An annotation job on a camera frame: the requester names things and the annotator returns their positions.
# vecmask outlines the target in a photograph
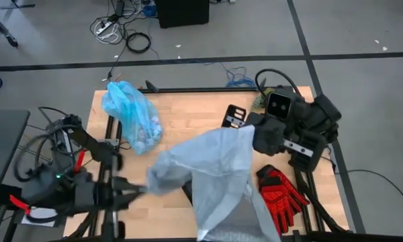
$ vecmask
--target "blue cable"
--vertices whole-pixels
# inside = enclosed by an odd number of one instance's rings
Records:
[[[150,35],[151,23],[152,23],[152,21],[151,21],[151,19],[149,19],[148,36],[152,41],[152,36]],[[152,46],[150,47],[150,49],[156,54],[156,57],[160,61],[163,61],[163,62],[175,62],[175,63],[179,63],[179,64],[200,63],[200,64],[203,64],[203,65],[215,64],[215,63],[205,63],[205,62],[202,62],[200,60],[189,60],[187,62],[182,62],[182,61],[179,61],[179,60],[161,60],[159,53],[156,50],[154,50],[152,48]],[[246,67],[233,67],[233,68],[227,69],[224,66],[223,63],[221,63],[221,62],[218,62],[218,63],[222,65],[224,70],[226,70],[226,75],[227,75],[227,79],[228,79],[226,87],[240,87],[241,85],[246,85],[248,87],[255,87],[255,82],[251,78],[247,77],[247,68]],[[243,74],[241,74],[241,73],[233,73],[232,72],[232,70],[237,71],[239,69],[244,70]]]

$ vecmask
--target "black metal frame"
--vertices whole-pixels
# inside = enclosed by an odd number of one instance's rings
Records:
[[[257,89],[254,87],[194,87],[194,88],[167,88],[167,89],[160,89],[158,92],[155,92],[151,89],[140,89],[139,90],[142,93],[156,93],[156,94],[162,94],[162,93],[211,93],[211,92],[257,92]],[[107,120],[107,127],[106,127],[106,138],[111,137],[111,132],[112,128],[114,125],[114,118],[109,116]],[[118,128],[116,132],[116,138],[121,140],[122,137],[122,126],[121,123],[118,122]],[[315,188],[315,183],[314,183],[314,178],[312,173],[307,173],[307,178],[308,178],[308,186],[310,191],[315,195],[315,197],[318,197],[316,195],[316,188]],[[103,180],[105,176],[105,169],[104,166],[100,165],[100,170],[99,170],[99,180]],[[299,183],[297,183],[298,190],[301,190],[301,187],[299,186]],[[310,222],[310,215],[308,212],[308,208],[306,206],[302,207],[302,213],[303,213],[303,221],[304,221],[304,226],[305,230],[307,233],[309,233],[312,230],[312,225]],[[324,223],[319,216],[319,214],[316,212],[316,221],[317,221],[317,226],[319,231],[325,231],[324,229]],[[107,211],[105,211],[103,221],[107,218]],[[92,221],[90,227],[89,227],[89,236],[95,236],[96,228],[97,228],[97,220],[98,217],[96,216],[94,218],[94,221]],[[300,241],[307,241],[305,240],[306,236],[298,236],[297,239]],[[282,241],[296,241],[296,236],[295,235],[288,235],[288,236],[282,236],[281,237]],[[128,242],[143,242],[143,241],[158,241],[158,242],[169,242],[169,241],[177,241],[177,242],[193,242],[195,241],[196,238],[170,238],[170,239],[125,239],[125,241]]]
[[[5,236],[3,238],[3,242],[12,242],[13,235],[16,232],[16,228],[18,226],[18,213],[17,210],[13,211],[11,220],[9,221],[9,226],[6,229]]]

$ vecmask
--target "red clip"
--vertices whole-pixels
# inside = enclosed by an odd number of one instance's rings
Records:
[[[83,160],[84,156],[85,156],[85,151],[81,151],[78,156],[78,161],[76,162],[76,165],[75,165],[75,169],[74,169],[75,173],[79,172],[79,169],[82,166],[82,160]]]
[[[26,215],[30,214],[31,209],[26,203],[22,202],[21,200],[19,200],[18,198],[14,197],[13,195],[10,195],[10,198],[11,198],[11,203],[13,203],[13,205],[15,205],[18,208],[21,208],[22,210],[24,210],[24,213]]]

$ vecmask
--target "black box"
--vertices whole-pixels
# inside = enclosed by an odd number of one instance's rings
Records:
[[[162,28],[209,22],[209,0],[155,0],[155,4]]]

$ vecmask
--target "blue plastic bag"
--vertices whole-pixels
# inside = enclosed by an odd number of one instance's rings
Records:
[[[160,141],[163,128],[159,113],[147,98],[126,81],[111,82],[101,100],[107,114],[122,124],[122,135],[138,155]]]

